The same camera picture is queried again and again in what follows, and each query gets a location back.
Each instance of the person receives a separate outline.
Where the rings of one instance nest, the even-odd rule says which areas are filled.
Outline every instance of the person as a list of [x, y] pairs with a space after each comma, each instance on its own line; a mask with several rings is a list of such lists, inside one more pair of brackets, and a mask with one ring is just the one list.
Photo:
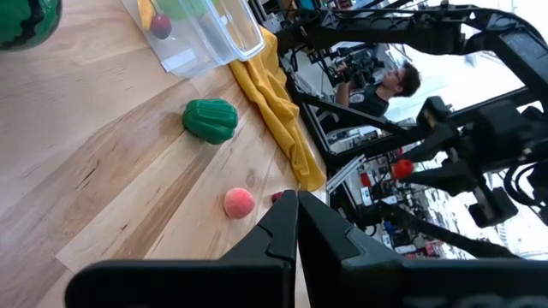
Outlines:
[[[337, 70], [343, 71], [343, 64]], [[387, 72], [378, 85], [369, 85], [362, 89], [354, 89], [353, 83], [345, 82], [339, 85], [335, 96], [335, 103], [353, 110], [358, 110], [375, 117], [383, 116], [388, 110], [391, 98], [409, 98], [420, 87], [419, 70], [409, 62], [401, 68]], [[338, 116], [339, 121], [327, 116], [320, 123], [325, 133], [338, 128], [360, 126], [361, 123], [352, 119]]]

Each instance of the green striped object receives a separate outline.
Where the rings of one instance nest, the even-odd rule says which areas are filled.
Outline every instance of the green striped object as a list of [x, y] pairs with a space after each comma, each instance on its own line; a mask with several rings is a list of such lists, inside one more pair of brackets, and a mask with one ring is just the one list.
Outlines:
[[61, 20], [62, 0], [0, 0], [0, 50], [24, 50], [47, 40]]

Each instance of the red ball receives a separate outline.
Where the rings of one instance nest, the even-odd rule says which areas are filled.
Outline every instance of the red ball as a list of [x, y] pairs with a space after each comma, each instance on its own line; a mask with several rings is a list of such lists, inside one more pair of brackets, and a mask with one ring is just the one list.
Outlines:
[[392, 168], [392, 172], [394, 174], [395, 179], [401, 179], [406, 176], [409, 176], [413, 173], [413, 171], [414, 171], [413, 162], [408, 159], [400, 160]]
[[243, 188], [232, 188], [224, 196], [224, 211], [230, 218], [242, 219], [255, 207], [253, 195]]
[[168, 16], [158, 14], [152, 18], [151, 32], [159, 39], [166, 39], [171, 34], [171, 22]]
[[282, 197], [283, 192], [276, 192], [272, 195], [272, 203], [275, 203], [280, 197]]

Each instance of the dark hair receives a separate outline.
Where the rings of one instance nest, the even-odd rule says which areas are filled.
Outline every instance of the dark hair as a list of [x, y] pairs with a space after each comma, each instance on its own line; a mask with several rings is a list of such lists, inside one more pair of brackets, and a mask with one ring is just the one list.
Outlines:
[[397, 93], [396, 96], [409, 98], [419, 90], [420, 73], [419, 70], [409, 62], [405, 62], [402, 68], [405, 71], [401, 83], [402, 91]]

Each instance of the clear plastic bin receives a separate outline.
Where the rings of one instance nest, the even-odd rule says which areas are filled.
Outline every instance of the clear plastic bin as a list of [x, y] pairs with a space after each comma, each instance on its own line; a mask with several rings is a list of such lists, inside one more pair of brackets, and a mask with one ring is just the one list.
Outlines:
[[138, 0], [122, 0], [165, 70], [182, 77], [202, 74], [236, 59], [257, 55], [265, 40], [245, 0], [151, 0], [169, 18], [160, 39], [141, 23]]

